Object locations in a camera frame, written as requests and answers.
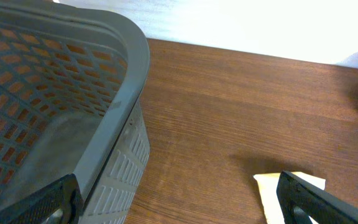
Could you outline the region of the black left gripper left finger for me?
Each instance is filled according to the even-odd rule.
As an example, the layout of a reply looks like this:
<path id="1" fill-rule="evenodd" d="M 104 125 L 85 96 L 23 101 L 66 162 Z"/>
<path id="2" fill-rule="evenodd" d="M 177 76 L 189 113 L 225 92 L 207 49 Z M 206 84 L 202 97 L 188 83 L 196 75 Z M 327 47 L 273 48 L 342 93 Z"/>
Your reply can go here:
<path id="1" fill-rule="evenodd" d="M 2 209 L 0 223 L 78 223 L 83 198 L 75 174 L 68 174 Z"/>

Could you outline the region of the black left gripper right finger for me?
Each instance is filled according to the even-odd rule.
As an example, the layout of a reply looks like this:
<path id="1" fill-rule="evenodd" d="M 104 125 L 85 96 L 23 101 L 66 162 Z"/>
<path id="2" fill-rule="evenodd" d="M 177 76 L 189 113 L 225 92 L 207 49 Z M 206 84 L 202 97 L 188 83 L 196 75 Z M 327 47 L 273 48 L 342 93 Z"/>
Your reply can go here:
<path id="1" fill-rule="evenodd" d="M 358 208 L 288 171 L 281 172 L 276 193 L 286 224 L 358 224 Z"/>

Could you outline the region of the cream snack bag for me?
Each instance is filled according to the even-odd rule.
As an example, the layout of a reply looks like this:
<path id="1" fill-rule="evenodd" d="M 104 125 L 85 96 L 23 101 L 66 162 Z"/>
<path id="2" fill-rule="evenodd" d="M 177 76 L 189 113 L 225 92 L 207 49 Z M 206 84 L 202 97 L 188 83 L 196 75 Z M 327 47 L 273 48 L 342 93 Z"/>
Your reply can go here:
<path id="1" fill-rule="evenodd" d="M 326 180 L 303 172 L 292 174 L 311 183 L 321 190 L 325 189 Z M 264 208 L 264 214 L 268 224 L 284 224 L 283 213 L 277 197 L 277 186 L 280 173 L 256 174 L 253 178 L 257 181 L 259 194 Z"/>

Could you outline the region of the grey plastic basket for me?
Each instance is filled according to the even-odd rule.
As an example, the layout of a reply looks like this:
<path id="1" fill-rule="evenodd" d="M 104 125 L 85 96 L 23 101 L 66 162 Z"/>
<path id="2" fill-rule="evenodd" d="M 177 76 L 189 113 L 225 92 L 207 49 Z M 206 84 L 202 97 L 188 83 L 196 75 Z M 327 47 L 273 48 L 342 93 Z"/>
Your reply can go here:
<path id="1" fill-rule="evenodd" d="M 0 211 L 68 174 L 78 223 L 124 223 L 150 156 L 141 29 L 110 11 L 0 1 Z"/>

